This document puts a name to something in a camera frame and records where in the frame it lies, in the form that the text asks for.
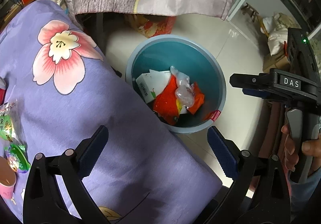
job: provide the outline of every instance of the trash can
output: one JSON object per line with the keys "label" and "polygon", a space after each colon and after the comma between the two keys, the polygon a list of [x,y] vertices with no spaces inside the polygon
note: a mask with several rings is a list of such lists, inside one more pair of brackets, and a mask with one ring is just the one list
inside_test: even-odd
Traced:
{"label": "trash can", "polygon": [[226,84],[223,72],[216,59],[202,46],[187,38],[175,35],[160,35],[142,42],[131,54],[126,68],[126,82],[142,97],[136,78],[148,73],[149,69],[167,71],[174,66],[197,82],[205,95],[204,104],[192,114],[181,115],[175,126],[167,124],[174,133],[194,133],[205,129],[213,120],[206,116],[220,114],[226,98]]}

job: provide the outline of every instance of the pink cup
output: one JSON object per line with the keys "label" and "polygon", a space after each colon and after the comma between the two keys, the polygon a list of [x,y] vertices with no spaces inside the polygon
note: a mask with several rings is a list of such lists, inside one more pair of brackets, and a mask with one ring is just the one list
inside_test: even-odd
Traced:
{"label": "pink cup", "polygon": [[17,177],[15,172],[10,168],[8,161],[0,157],[0,195],[4,199],[11,199],[14,185]]}

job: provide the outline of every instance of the plastic packaging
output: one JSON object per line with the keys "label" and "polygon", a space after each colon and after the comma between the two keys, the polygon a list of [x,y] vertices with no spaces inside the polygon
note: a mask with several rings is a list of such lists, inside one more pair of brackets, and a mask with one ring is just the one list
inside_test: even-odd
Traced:
{"label": "plastic packaging", "polygon": [[194,88],[194,105],[192,107],[188,108],[188,111],[191,114],[195,114],[197,110],[202,106],[204,103],[205,95],[201,92],[200,88],[198,87],[197,82],[192,84],[192,87]]}
{"label": "plastic packaging", "polygon": [[194,89],[189,84],[189,76],[181,73],[174,66],[171,66],[171,73],[176,78],[177,89],[175,91],[176,98],[181,105],[192,107],[194,105]]}
{"label": "plastic packaging", "polygon": [[16,145],[25,144],[22,134],[17,101],[0,106],[0,137]]}
{"label": "plastic packaging", "polygon": [[175,125],[177,123],[180,110],[182,109],[175,95],[176,89],[176,78],[174,75],[171,75],[168,85],[163,92],[156,97],[153,103],[153,111],[157,112],[158,116],[163,117],[169,125]]}
{"label": "plastic packaging", "polygon": [[7,140],[5,148],[8,164],[17,173],[26,173],[30,164],[25,156],[26,143],[20,125],[17,101],[0,106],[0,137]]}

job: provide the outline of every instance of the hand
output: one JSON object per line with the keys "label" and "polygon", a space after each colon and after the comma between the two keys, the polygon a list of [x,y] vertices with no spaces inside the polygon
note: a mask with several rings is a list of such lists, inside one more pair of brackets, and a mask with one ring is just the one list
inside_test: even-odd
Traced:
{"label": "hand", "polygon": [[[299,161],[298,151],[295,150],[295,144],[290,136],[288,125],[284,125],[281,132],[287,134],[284,144],[285,167],[290,171],[294,171],[295,165]],[[309,175],[311,175],[321,167],[321,135],[319,134],[317,140],[303,142],[301,149],[305,155],[314,157],[309,171]]]}

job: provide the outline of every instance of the clear plastic bag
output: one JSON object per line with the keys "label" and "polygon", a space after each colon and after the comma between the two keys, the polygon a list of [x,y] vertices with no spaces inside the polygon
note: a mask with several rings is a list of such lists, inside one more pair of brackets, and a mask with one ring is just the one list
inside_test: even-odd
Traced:
{"label": "clear plastic bag", "polygon": [[0,106],[0,137],[16,145],[24,145],[17,101]]}
{"label": "clear plastic bag", "polygon": [[192,107],[194,105],[194,89],[189,84],[189,76],[181,73],[174,66],[171,66],[171,73],[176,78],[176,98],[182,106]]}

